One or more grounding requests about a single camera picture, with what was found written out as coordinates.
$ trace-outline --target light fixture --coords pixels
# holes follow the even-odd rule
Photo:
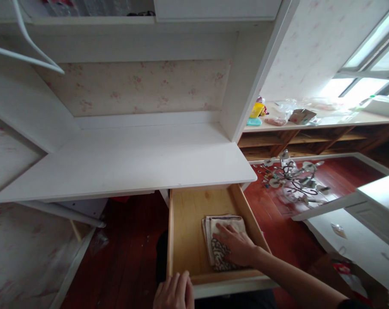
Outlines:
[[[270,159],[264,160],[263,164],[267,167],[270,167],[274,164],[274,161],[276,160],[276,157],[272,157]]]
[[[272,176],[268,182],[270,186],[281,187],[283,195],[291,203],[303,202],[312,208],[311,203],[324,204],[327,202],[314,198],[319,194],[325,196],[330,193],[330,187],[319,185],[314,178],[317,168],[324,164],[324,161],[317,163],[305,161],[302,167],[298,168],[296,162],[290,158],[287,149],[279,155],[279,159],[281,167],[273,167],[273,170],[266,167],[272,166],[276,158],[264,160],[264,165],[260,166],[270,171],[268,174]]]

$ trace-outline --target person's hand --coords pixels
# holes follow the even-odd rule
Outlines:
[[[245,232],[238,232],[233,226],[227,227],[217,223],[216,227],[222,235],[213,234],[213,238],[229,247],[231,254],[225,259],[239,266],[251,266],[255,248],[257,247]]]
[[[153,309],[194,309],[194,288],[187,270],[159,284]]]

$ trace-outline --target wall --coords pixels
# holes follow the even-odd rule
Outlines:
[[[220,110],[230,60],[33,66],[73,116]]]
[[[0,121],[0,190],[44,155]],[[0,308],[48,308],[79,247],[68,220],[0,204]]]
[[[315,97],[389,10],[389,0],[300,0],[260,95]]]

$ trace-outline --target desk top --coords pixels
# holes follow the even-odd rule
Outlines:
[[[281,114],[276,110],[275,103],[267,102],[266,107],[270,115],[260,117],[263,121],[260,126],[246,126],[243,132],[265,132],[265,131],[279,131],[279,130],[301,130],[301,129],[315,129],[315,128],[326,128],[326,127],[344,127],[349,125],[368,125],[368,124],[389,124],[389,117],[372,114],[369,112],[359,112],[354,117],[346,117],[338,113],[338,111],[317,111],[313,109],[319,118],[323,118],[317,126],[306,126],[301,124],[294,124],[287,122],[282,127],[276,127],[271,124],[264,122],[265,118],[268,117],[279,117]]]
[[[361,186],[356,191],[389,209],[389,176]]]
[[[82,130],[0,192],[0,203],[253,182],[218,123]]]

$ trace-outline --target folded cloth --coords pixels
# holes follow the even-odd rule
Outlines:
[[[230,220],[230,219],[241,219],[241,217],[236,215],[220,215],[220,216],[206,216],[205,219],[202,219],[202,226],[203,226],[203,235],[204,235],[204,241],[207,244],[207,251],[208,251],[208,260],[210,262],[211,266],[214,266],[214,254],[213,249],[211,247],[211,240],[213,238],[213,233],[210,232],[210,220],[211,219],[220,219],[220,220]]]
[[[213,234],[222,235],[216,224],[220,223],[223,226],[231,225],[237,231],[246,231],[244,220],[236,215],[221,215],[221,216],[207,216],[202,219],[203,234],[208,249],[208,258],[210,265],[216,271],[235,270],[239,267],[227,262],[224,258],[230,254],[229,248],[213,238]]]
[[[216,224],[219,223],[222,226],[231,225],[238,232],[246,232],[244,220],[242,217],[232,219],[214,219],[210,220],[210,234],[211,234],[211,247],[214,255],[214,270],[217,271],[228,271],[239,269],[239,266],[230,263],[225,260],[225,256],[230,254],[230,249],[225,244],[222,244],[217,239],[213,238],[213,234],[225,237],[222,232],[217,228]]]

